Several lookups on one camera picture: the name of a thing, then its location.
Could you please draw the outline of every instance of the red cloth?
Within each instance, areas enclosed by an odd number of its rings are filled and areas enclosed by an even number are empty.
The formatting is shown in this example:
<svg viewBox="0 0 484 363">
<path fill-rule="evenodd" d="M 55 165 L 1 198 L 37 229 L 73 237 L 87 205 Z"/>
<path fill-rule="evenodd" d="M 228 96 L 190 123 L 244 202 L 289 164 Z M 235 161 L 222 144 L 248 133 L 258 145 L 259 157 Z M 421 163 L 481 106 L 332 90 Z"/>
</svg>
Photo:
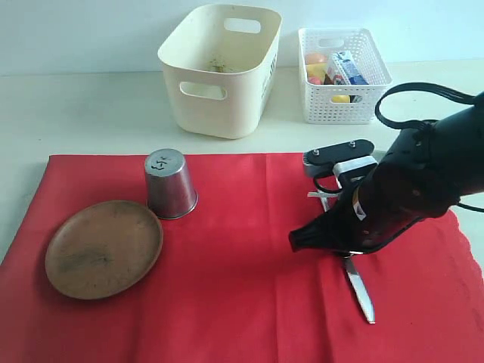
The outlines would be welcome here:
<svg viewBox="0 0 484 363">
<path fill-rule="evenodd" d="M 74 213 L 146 198 L 143 156 L 55 156 L 0 267 L 0 361 L 483 362 L 484 288 L 452 213 L 355 257 L 377 323 L 341 261 L 292 253 L 287 234 L 321 212 L 300 154 L 189 156 L 197 208 L 162 221 L 150 273 L 108 299 L 48 283 L 48 242 Z"/>
</svg>

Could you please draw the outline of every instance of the white wall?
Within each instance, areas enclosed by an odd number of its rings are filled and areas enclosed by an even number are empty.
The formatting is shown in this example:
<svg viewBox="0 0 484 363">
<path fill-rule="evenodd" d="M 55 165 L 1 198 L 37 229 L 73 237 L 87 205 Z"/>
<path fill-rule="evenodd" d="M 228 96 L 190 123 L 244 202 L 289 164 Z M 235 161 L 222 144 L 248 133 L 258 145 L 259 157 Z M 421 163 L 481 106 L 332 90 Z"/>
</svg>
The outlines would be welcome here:
<svg viewBox="0 0 484 363">
<path fill-rule="evenodd" d="M 228 0 L 279 11 L 279 66 L 304 26 L 364 26 L 385 61 L 484 57 L 480 0 Z M 0 75 L 159 70 L 157 49 L 200 0 L 0 0 Z"/>
</svg>

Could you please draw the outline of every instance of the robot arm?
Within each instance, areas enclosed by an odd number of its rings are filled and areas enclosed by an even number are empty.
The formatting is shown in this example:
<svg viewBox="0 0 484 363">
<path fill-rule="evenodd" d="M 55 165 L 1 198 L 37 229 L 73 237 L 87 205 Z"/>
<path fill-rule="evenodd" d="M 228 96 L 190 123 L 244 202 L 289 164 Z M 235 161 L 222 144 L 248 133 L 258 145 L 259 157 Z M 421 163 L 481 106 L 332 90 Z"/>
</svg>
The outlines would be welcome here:
<svg viewBox="0 0 484 363">
<path fill-rule="evenodd" d="M 440 121 L 396 123 L 380 113 L 380 103 L 403 91 L 432 92 L 472 106 Z M 358 168 L 360 178 L 337 172 L 338 164 L 351 156 L 334 161 L 333 171 L 342 185 L 338 201 L 290 233 L 294 251 L 372 253 L 416 222 L 442 216 L 450 206 L 482 211 L 459 202 L 463 195 L 484 191 L 484 93 L 473 97 L 439 85 L 407 83 L 391 88 L 378 101 L 375 113 L 386 126 L 401 129 L 398 138 L 380 164 Z M 324 154 L 330 148 L 319 150 Z"/>
</svg>

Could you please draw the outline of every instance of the table surface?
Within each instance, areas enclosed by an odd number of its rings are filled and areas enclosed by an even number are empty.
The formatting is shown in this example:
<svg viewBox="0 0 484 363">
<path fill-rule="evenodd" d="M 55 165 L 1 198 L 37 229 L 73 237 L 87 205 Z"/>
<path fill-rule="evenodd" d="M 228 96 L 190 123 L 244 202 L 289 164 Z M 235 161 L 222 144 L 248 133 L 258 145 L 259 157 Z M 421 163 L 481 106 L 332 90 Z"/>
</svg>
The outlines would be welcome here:
<svg viewBox="0 0 484 363">
<path fill-rule="evenodd" d="M 394 84 L 434 82 L 482 92 L 484 60 L 388 64 Z M 51 154 L 184 154 L 302 152 L 356 138 L 386 150 L 398 132 L 370 125 L 310 125 L 303 119 L 297 68 L 278 68 L 267 107 L 252 134 L 239 140 L 196 135 L 172 116 L 162 73 L 96 73 L 0 77 L 0 261 L 25 215 Z M 416 92 L 385 101 L 393 119 L 440 119 L 461 105 Z M 484 206 L 484 194 L 464 198 Z M 484 216 L 454 208 L 473 255 L 484 266 Z"/>
</svg>

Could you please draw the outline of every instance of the knife blade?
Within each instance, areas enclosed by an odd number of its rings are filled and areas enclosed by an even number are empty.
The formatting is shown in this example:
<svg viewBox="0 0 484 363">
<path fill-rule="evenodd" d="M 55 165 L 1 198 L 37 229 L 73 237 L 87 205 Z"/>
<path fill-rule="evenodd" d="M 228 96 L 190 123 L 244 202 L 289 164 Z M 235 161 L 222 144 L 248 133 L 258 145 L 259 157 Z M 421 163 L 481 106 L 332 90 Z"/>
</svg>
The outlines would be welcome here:
<svg viewBox="0 0 484 363">
<path fill-rule="evenodd" d="M 360 274 L 356 270 L 351 257 L 343 257 L 343 264 L 348 275 L 348 280 L 353 286 L 356 299 L 358 300 L 363 314 L 365 314 L 366 320 L 370 324 L 375 324 L 375 311 L 370 296 L 366 290 L 365 284 L 361 279 Z"/>
</svg>

